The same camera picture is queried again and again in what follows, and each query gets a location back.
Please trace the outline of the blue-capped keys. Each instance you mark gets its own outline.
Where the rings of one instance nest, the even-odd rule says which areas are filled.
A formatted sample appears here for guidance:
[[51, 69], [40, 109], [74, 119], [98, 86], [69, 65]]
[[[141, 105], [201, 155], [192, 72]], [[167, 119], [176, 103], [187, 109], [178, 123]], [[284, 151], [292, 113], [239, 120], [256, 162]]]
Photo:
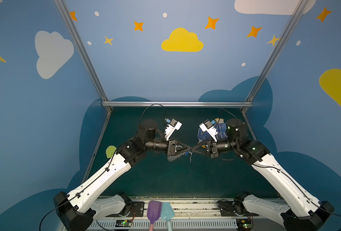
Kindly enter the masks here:
[[192, 150], [188, 151], [188, 154], [189, 154], [189, 159], [190, 159], [190, 163], [191, 163], [192, 162], [192, 154], [193, 154]]

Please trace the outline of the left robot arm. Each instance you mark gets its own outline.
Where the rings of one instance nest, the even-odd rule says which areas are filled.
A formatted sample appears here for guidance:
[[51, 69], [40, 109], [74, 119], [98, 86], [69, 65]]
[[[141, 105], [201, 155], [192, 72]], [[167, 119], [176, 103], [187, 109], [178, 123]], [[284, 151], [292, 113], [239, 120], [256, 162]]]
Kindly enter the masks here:
[[97, 202], [97, 198], [117, 178], [128, 172], [142, 159], [147, 151], [164, 152], [168, 161], [174, 161], [190, 150], [186, 144], [172, 140], [181, 122], [166, 119], [164, 132], [154, 120], [145, 120], [137, 126], [137, 133], [120, 145], [114, 155], [94, 175], [69, 193], [59, 192], [54, 197], [57, 215], [68, 231], [85, 231], [97, 219], [109, 215], [127, 215], [132, 200], [124, 193]]

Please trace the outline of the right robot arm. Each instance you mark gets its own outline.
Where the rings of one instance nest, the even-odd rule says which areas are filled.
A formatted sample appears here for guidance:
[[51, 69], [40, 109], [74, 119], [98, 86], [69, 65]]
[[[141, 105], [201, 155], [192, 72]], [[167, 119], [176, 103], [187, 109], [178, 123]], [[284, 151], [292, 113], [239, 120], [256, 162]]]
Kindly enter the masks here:
[[320, 201], [305, 190], [278, 163], [269, 149], [248, 136], [248, 127], [240, 119], [226, 122], [226, 135], [218, 139], [218, 122], [206, 120], [199, 129], [209, 136], [193, 148], [205, 147], [205, 154], [217, 158], [219, 154], [233, 151], [259, 172], [285, 200], [284, 205], [258, 198], [247, 192], [234, 199], [240, 213], [258, 214], [268, 218], [288, 231], [317, 231], [334, 212], [328, 201]]

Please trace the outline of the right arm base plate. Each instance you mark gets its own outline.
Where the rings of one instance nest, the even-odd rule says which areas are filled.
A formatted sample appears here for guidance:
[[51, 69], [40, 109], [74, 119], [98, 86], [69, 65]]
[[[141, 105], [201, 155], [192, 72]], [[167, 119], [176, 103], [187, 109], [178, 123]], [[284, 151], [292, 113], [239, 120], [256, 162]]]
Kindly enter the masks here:
[[218, 200], [216, 204], [222, 217], [258, 216], [258, 214], [248, 212], [240, 202]]

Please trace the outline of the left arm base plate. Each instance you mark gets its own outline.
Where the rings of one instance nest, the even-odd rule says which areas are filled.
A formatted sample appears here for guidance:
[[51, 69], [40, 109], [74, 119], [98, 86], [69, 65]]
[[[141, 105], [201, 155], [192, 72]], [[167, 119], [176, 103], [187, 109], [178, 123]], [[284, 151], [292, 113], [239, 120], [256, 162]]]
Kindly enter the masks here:
[[126, 205], [119, 214], [108, 215], [107, 217], [143, 217], [145, 202], [132, 202]]

